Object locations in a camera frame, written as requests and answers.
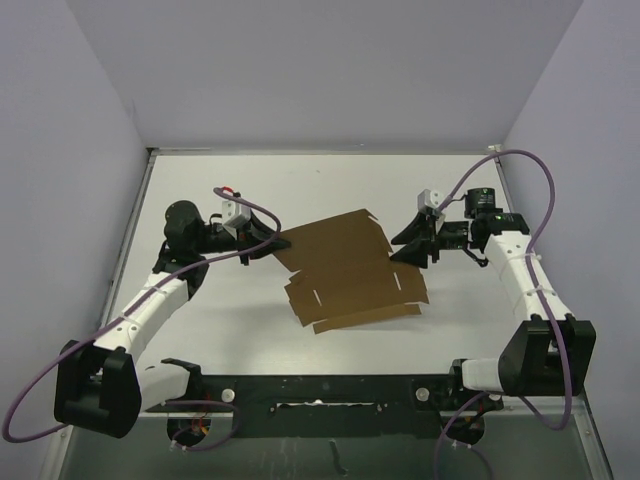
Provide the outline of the brown cardboard box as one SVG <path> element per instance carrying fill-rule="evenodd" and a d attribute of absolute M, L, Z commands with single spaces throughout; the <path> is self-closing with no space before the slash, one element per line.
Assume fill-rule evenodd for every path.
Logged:
<path fill-rule="evenodd" d="M 316 334 L 406 316 L 429 303 L 422 272 L 390 259 L 377 218 L 360 209 L 281 233 L 274 256 L 292 273 L 285 292 L 300 324 Z"/>

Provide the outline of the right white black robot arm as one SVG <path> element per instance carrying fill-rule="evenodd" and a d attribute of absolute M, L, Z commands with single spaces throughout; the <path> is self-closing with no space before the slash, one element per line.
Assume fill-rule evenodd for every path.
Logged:
<path fill-rule="evenodd" d="M 492 188 L 466 192 L 461 221 L 446 221 L 444 200 L 435 190 L 419 194 L 416 216 L 392 240 L 399 248 L 392 260 L 425 269 L 451 250 L 492 266 L 520 323 L 498 357 L 458 361 L 459 375 L 444 385 L 446 400 L 464 409 L 481 391 L 512 397 L 581 394 L 596 332 L 551 286 L 528 248 L 532 235 L 524 217 L 497 207 Z"/>

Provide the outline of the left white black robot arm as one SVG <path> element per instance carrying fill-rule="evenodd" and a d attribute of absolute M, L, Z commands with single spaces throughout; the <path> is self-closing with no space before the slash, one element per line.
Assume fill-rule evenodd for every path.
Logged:
<path fill-rule="evenodd" d="M 140 370 L 137 363 L 161 327 L 195 296 L 211 263 L 237 257 L 248 265 L 290 248 L 279 226 L 258 218 L 261 210 L 236 194 L 210 221 L 188 200 L 167 208 L 165 240 L 145 285 L 95 338 L 63 348 L 54 399 L 58 422 L 122 438 L 143 411 L 165 402 L 190 411 L 204 400 L 200 366 L 167 358 Z"/>

